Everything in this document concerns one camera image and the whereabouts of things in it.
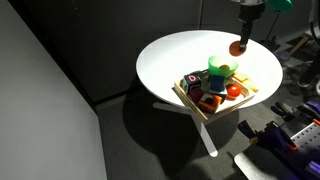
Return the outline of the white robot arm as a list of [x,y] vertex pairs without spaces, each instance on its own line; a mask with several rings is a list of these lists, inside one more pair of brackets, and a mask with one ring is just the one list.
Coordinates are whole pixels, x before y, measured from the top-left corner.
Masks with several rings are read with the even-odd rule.
[[240,4],[239,20],[242,22],[240,40],[233,42],[229,50],[244,53],[251,35],[253,22],[257,21],[269,5],[275,12],[287,12],[292,8],[291,0],[232,0]]

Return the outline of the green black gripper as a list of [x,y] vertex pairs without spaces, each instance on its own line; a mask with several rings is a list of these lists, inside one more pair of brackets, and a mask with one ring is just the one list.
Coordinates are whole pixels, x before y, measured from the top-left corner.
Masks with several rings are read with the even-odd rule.
[[239,51],[244,52],[251,35],[253,21],[258,20],[270,6],[276,12],[287,12],[292,8],[291,0],[238,0],[240,3],[239,19],[244,22],[241,29]]

